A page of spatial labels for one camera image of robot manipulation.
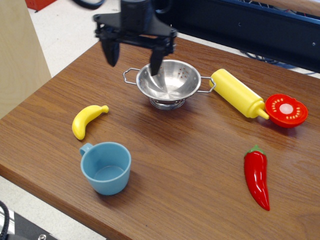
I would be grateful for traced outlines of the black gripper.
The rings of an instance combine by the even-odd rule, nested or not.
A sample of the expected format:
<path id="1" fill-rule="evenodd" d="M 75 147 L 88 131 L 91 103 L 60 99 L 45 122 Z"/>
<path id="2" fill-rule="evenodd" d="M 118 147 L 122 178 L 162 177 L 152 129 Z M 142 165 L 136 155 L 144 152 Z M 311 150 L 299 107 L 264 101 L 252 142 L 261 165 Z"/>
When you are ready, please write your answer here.
<path id="1" fill-rule="evenodd" d="M 120 56 L 120 44 L 152 50 L 150 72 L 158 74 L 166 54 L 175 51 L 177 30 L 161 22 L 151 0 L 121 0 L 120 12 L 93 16 L 105 58 L 115 67 Z"/>

